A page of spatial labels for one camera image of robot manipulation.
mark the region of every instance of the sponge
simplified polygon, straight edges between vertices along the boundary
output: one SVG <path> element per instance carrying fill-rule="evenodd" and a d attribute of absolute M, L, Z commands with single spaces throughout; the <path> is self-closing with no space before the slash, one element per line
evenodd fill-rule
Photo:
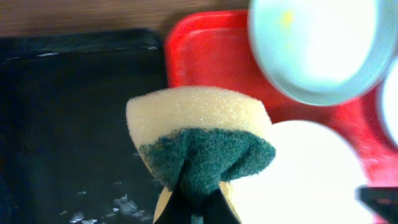
<path fill-rule="evenodd" d="M 235 91 L 161 90 L 129 100 L 126 116 L 147 168 L 169 191 L 178 184 L 195 208 L 219 188 L 225 196 L 223 182 L 257 174 L 275 157 L 266 141 L 271 121 L 264 105 Z"/>

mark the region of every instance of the black tray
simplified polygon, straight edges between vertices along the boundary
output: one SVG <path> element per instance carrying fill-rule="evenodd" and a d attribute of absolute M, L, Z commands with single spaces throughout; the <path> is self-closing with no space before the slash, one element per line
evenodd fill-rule
<path fill-rule="evenodd" d="M 162 187 L 125 107 L 166 87 L 148 30 L 0 40 L 0 223 L 152 223 Z M 113 212 L 126 194 L 143 212 Z"/>

